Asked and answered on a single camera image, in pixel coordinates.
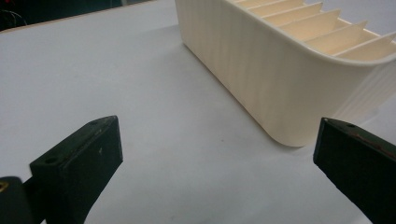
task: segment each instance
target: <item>cream plastic container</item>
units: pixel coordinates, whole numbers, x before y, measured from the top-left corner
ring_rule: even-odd
[[[396,34],[302,0],[176,0],[183,42],[277,142],[315,141],[396,92]]]

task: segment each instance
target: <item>ridged surface texture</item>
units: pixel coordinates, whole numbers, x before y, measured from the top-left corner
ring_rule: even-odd
[[[185,45],[281,144],[312,143],[322,117],[360,118],[396,91],[395,54],[373,61],[326,55],[235,1],[176,5]]]

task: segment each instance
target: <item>screw hole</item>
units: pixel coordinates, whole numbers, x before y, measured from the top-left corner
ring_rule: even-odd
[[[58,160],[58,159],[56,159],[56,158],[49,158],[49,159],[46,159],[46,164],[53,164],[53,163],[55,163],[57,160]]]
[[[8,182],[0,182],[0,193],[8,188]]]

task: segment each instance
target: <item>black clamp jaw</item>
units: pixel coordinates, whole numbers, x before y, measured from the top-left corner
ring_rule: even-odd
[[[314,163],[373,223],[396,223],[396,146],[353,124],[322,119]]]
[[[25,183],[0,178],[0,223],[83,223],[121,163],[118,118],[91,121],[33,161]]]

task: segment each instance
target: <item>white tabletop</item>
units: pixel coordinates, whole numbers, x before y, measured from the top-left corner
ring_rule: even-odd
[[[394,0],[324,8],[396,31]],[[394,96],[356,122],[395,144],[395,112]],[[0,176],[27,180],[31,161],[109,115],[124,163],[87,223],[370,223],[312,162],[314,143],[271,140],[182,44],[174,1],[0,34]]]

